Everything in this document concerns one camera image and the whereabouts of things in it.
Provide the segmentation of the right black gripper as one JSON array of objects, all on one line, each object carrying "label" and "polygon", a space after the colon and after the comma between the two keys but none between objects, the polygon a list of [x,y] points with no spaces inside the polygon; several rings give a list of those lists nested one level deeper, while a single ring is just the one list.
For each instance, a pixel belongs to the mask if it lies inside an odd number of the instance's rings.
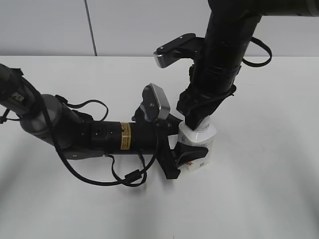
[{"label": "right black gripper", "polygon": [[195,130],[209,117],[217,107],[229,96],[232,96],[236,91],[236,86],[224,93],[211,94],[189,86],[180,95],[177,101],[176,109],[179,113],[185,116],[185,124]]}]

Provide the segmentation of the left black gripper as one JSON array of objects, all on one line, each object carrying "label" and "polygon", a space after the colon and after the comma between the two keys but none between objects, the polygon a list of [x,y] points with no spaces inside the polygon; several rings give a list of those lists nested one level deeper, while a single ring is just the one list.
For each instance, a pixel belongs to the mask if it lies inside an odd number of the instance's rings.
[{"label": "left black gripper", "polygon": [[147,121],[146,113],[139,107],[132,120],[132,150],[143,154],[155,154],[166,179],[177,179],[182,165],[208,154],[208,148],[176,143],[174,156],[169,145],[168,137],[178,134],[181,119],[168,114],[165,120]]}]

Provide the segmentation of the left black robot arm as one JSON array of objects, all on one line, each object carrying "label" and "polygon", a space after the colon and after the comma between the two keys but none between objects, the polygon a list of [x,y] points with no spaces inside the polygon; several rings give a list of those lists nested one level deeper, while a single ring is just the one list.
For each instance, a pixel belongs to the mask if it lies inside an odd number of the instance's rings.
[{"label": "left black robot arm", "polygon": [[208,154],[205,146],[178,142],[169,145],[169,136],[178,134],[181,120],[170,114],[163,89],[145,86],[142,102],[131,122],[94,120],[59,95],[41,94],[18,68],[0,67],[0,103],[14,112],[22,129],[53,145],[68,164],[101,156],[151,155],[167,179],[176,179],[180,167]]}]

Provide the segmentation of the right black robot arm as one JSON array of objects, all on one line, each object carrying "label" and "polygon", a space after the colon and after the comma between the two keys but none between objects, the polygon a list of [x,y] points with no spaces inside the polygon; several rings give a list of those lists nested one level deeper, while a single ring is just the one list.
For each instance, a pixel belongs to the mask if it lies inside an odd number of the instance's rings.
[{"label": "right black robot arm", "polygon": [[319,15],[317,0],[210,0],[200,58],[190,68],[190,83],[177,102],[186,125],[195,130],[232,95],[234,80],[263,16]]}]

